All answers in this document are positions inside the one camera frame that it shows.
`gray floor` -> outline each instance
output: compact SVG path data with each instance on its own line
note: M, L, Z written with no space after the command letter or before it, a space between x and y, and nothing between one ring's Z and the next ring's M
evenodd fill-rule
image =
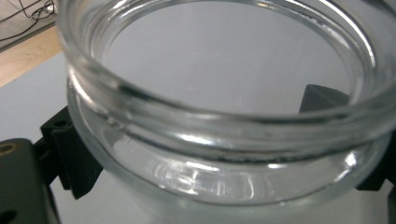
M26 14L31 16L34 11L43 7L47 0L21 0L21 2L26 8ZM23 40L50 28L54 25L56 19L56 14L53 14L44 20L38 21L37 24L35 24L29 31L21 34L27 28L32 26L35 23L35 20L32 18L26 18L23 11L21 11L21 3L19 0L0 0L0 8L0 52L9 49L16 44L21 43ZM14 35L18 36L7 40L2 40Z

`transparent glass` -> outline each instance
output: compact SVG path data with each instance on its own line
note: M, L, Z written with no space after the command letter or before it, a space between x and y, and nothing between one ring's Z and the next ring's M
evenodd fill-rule
M381 159L396 126L395 7L62 1L70 113L163 223L260 223L330 200ZM348 101L301 113L308 85Z

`wooden strip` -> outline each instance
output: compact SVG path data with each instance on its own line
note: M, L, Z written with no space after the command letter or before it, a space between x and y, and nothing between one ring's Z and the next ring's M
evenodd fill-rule
M56 27L0 53L0 87L62 51Z

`glass container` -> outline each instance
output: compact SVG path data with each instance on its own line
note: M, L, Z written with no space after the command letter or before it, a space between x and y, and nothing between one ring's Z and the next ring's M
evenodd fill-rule
M262 223L352 189L383 156L396 126L395 8L64 0L70 114L155 223ZM333 106L303 113L309 85L347 100L317 92Z

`wire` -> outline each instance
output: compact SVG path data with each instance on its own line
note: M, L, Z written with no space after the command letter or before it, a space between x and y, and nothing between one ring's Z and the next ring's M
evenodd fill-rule
M37 1L33 2L33 3L30 4L29 6L25 7L25 9L28 9L29 7L34 6L34 5L37 4L38 2L41 2L41 0L37 0ZM8 21L9 19L13 18L14 16L20 14L21 12L22 12L22 9L19 9L19 11L17 11L17 12L15 12L14 14L12 14L12 15L10 15L10 16L8 16L8 17L2 19L2 20L0 20L0 22Z
M25 34L25 33L28 32L30 29L32 29L32 28L38 23L38 21L44 20L44 19L50 17L52 14L55 13L55 5L54 5L54 3L53 3L53 0L48 0L48 1L44 4L43 7L40 7L39 9L35 10L30 16L28 16L27 13L26 13L26 11L25 11L25 9L26 9L27 7L24 7L24 6L23 6L21 0L19 0L19 1L20 1L20 4L21 4L21 7L22 7L21 11L24 12L24 14L25 14L25 16L26 16L27 18L32 18L33 20L35 20L35 22L34 22L31 26L29 26L27 29L25 29L24 31L20 32L19 34L12 35L12 36L9 36L9 37L6 37L6 38L2 38L2 39L0 39L0 41L9 40L9 39L12 39L12 38L14 38L14 37L17 37L17 36L19 36L19 35ZM48 11L47 11L47 7L49 7L49 6L53 6L53 10L50 11L50 12L48 13L47 16L40 17L40 16L41 16L41 13L42 13L43 11L48 12Z

